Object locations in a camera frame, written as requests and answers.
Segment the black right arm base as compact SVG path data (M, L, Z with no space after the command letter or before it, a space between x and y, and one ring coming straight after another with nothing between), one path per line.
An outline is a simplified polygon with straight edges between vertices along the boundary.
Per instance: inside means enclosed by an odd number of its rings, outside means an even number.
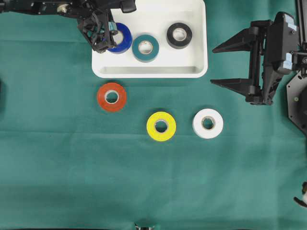
M288 117L307 136L307 79L298 72L286 86Z

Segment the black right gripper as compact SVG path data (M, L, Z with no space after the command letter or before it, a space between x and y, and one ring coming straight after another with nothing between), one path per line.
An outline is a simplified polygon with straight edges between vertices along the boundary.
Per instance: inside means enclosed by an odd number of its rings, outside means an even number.
M249 79L210 80L246 97L252 105L272 105L282 76L268 61L268 30L273 21L252 21L243 29L212 50L213 53L250 51Z

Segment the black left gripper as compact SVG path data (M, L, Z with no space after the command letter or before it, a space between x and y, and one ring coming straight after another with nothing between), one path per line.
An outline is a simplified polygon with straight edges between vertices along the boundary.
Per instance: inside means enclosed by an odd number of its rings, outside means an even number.
M105 52L116 46L111 34L117 34L111 10L95 11L91 16L78 19L78 29L95 52Z

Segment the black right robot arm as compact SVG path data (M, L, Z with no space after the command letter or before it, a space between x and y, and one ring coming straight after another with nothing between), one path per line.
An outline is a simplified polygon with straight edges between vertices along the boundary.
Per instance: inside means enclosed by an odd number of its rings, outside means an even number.
M279 12L274 21L252 21L213 53L250 52L247 79L211 80L246 98L253 105L271 105L284 75L300 71L307 76L307 2L297 1L298 22L292 15Z

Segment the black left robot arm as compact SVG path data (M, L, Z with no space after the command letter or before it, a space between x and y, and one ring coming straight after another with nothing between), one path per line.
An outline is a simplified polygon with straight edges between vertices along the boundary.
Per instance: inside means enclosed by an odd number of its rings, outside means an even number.
M58 15L76 19L78 29L97 53L117 47L118 34L112 9L123 9L119 0L2 0L0 12L29 15Z

